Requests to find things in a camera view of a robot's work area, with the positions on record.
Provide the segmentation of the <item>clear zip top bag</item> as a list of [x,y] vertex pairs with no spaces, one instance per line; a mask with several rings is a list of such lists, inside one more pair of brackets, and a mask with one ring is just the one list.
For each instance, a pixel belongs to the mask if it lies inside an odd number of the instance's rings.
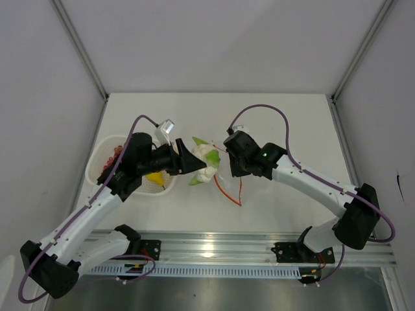
[[215,184],[227,200],[242,209],[244,206],[252,205],[260,195],[269,191],[271,184],[266,179],[255,176],[233,177],[230,159],[224,145],[218,140],[211,140],[211,143],[220,156],[220,166],[215,174]]

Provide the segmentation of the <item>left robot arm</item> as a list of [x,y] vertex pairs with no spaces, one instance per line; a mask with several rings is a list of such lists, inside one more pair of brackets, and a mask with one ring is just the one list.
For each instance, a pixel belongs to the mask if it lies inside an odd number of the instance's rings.
[[152,146],[152,137],[147,133],[129,135],[115,162],[98,178],[87,203],[40,242],[28,240],[22,245],[20,255],[25,274],[18,290],[22,303],[27,303],[23,288],[28,278],[58,299],[70,292],[85,272],[102,262],[116,257],[134,259],[139,255],[141,236],[127,225],[116,227],[108,238],[88,251],[79,247],[108,214],[141,186],[144,176],[161,171],[183,175],[206,167],[181,139],[174,146],[171,143]]

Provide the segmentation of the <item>white cauliflower with leaves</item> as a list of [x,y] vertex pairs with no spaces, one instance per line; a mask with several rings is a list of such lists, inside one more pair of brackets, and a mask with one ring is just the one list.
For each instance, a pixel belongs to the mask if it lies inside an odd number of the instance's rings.
[[195,172],[189,185],[194,186],[209,183],[220,166],[219,151],[211,143],[203,139],[198,137],[192,137],[192,139],[196,146],[191,150],[191,153],[199,160],[202,160],[206,164],[206,167]]

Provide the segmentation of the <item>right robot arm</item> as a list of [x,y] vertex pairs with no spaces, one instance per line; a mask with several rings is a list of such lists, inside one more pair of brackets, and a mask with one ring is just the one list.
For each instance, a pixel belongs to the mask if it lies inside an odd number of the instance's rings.
[[311,261],[323,250],[347,246],[362,250],[380,216],[371,204],[377,203],[375,189],[326,180],[296,164],[288,150],[274,143],[259,146],[243,131],[236,131],[225,141],[234,177],[253,175],[288,185],[317,201],[334,218],[319,226],[306,228],[296,241],[296,254]]

